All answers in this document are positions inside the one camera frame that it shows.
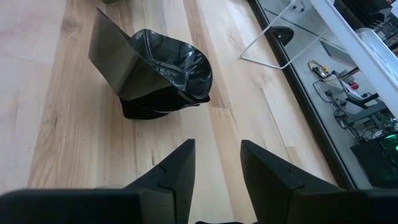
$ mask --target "wooden floor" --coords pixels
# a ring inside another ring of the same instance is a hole
[[[199,48],[211,101],[153,121],[126,120],[88,60],[96,7],[128,34],[152,29]],[[121,188],[188,138],[197,143],[190,223],[252,223],[239,144],[249,139],[334,182],[281,71],[239,59],[260,32],[245,0],[3,0],[0,191]],[[250,56],[276,63],[265,40]]]

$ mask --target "white shelf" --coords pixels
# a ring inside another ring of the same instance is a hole
[[[329,0],[311,3],[398,118],[398,59],[374,32],[363,32],[361,40]]]

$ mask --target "black base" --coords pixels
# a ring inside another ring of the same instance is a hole
[[[259,0],[247,0],[250,4],[257,21],[260,24],[261,29],[265,29],[269,20],[265,15],[263,8],[261,7]],[[277,40],[275,35],[271,32],[266,32],[265,36],[271,46],[272,51],[275,54],[276,59],[280,65],[285,65],[289,61],[283,45]],[[312,133],[317,141],[323,155],[325,156],[326,162],[336,179],[337,184],[345,189],[357,189],[357,186],[348,172],[344,162],[341,159],[338,151],[336,150],[333,141],[325,129],[325,125],[317,113],[308,93],[305,91],[303,83],[301,82],[296,70],[293,66],[289,65],[283,70],[285,77],[293,90],[293,93],[303,111],[303,114],[312,130]]]

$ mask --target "red component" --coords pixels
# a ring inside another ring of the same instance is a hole
[[[358,83],[356,82],[350,82],[349,83],[350,87],[353,88],[354,90],[357,90],[359,88]]]

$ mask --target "white wire frame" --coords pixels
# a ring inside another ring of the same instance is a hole
[[[274,24],[275,22],[282,17],[282,15],[289,9],[291,8],[297,0],[292,0],[290,2],[290,4],[272,21],[269,23],[269,25],[243,50],[243,52],[241,53],[241,59],[245,59],[248,60],[250,62],[254,62],[254,63],[258,63],[260,65],[264,65],[270,68],[276,68],[279,70],[283,70],[286,67],[288,67],[297,57],[299,57],[303,52],[305,52],[308,48],[311,47],[311,45],[313,45],[316,41],[318,41],[319,39],[322,38],[322,36],[324,34],[326,34],[329,29],[325,30],[321,35],[319,35],[315,40],[313,40],[310,44],[308,44],[302,51],[300,51],[295,57],[293,57],[292,59],[290,59],[284,66],[278,66],[278,65],[273,65],[271,63],[268,62],[262,62],[260,60],[257,59],[253,59],[253,58],[249,58],[247,56],[245,56],[244,54],[260,39],[260,37],[262,37]]]

